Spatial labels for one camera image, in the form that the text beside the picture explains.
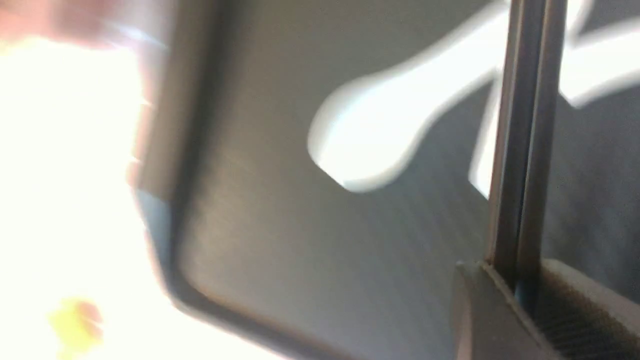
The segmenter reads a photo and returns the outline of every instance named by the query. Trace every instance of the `metal frame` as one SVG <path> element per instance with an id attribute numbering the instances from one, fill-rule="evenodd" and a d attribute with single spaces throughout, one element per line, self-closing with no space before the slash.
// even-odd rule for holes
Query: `metal frame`
<path id="1" fill-rule="evenodd" d="M 531 310 L 564 40 L 566 0 L 512 0 L 487 262 Z"/>

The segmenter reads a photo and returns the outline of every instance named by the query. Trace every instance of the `metal strip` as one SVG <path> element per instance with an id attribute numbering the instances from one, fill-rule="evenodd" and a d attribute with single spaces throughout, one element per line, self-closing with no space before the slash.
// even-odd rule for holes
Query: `metal strip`
<path id="1" fill-rule="evenodd" d="M 536 278 L 537 263 L 527 264 L 540 260 L 565 9 L 566 0 L 511 2 L 487 252 L 487 261 L 511 289 L 521 270 Z M 523 220 L 526 236 L 521 237 Z"/>

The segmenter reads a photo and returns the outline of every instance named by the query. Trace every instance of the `textured surface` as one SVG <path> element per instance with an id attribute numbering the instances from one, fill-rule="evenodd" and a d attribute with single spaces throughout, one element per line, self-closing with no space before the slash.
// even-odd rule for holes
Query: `textured surface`
<path id="1" fill-rule="evenodd" d="M 609 4 L 596 5 L 586 31 L 640 13 L 619 11 L 630 1 Z M 453 266 L 481 258 L 488 221 L 467 181 L 488 84 L 443 115 L 407 170 L 375 192 L 343 190 L 311 162 L 306 141 L 333 89 L 410 57 L 481 6 L 244 2 L 181 248 L 193 286 L 356 358 L 451 357 Z M 559 101 L 545 227 L 548 256 L 636 301 L 639 95 L 581 110 Z"/>
<path id="2" fill-rule="evenodd" d="M 534 321 L 567 359 L 638 359 L 640 305 L 546 261 Z"/>

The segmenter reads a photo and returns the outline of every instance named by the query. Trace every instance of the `yellow object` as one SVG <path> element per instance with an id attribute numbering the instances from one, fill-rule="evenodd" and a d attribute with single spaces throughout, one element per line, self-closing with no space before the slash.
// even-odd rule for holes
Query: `yellow object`
<path id="1" fill-rule="evenodd" d="M 58 354 L 60 360 L 74 360 L 101 343 L 101 334 L 96 331 L 99 327 L 94 323 L 96 319 L 91 318 L 92 314 L 87 312 L 88 307 L 97 311 L 95 306 L 85 300 L 65 299 L 60 308 L 49 317 L 49 323 L 61 342 Z"/>

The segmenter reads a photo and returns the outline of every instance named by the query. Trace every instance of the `white graphic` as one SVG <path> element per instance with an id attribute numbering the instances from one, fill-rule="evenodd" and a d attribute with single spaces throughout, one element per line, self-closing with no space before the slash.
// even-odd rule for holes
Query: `white graphic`
<path id="1" fill-rule="evenodd" d="M 570 1 L 560 93 L 573 106 L 640 81 L 640 19 L 578 37 L 592 1 Z M 431 126 L 464 97 L 497 79 L 469 172 L 488 197 L 509 7 L 494 2 L 439 43 L 383 72 L 334 91 L 311 125 L 308 151 L 352 192 L 393 181 Z"/>

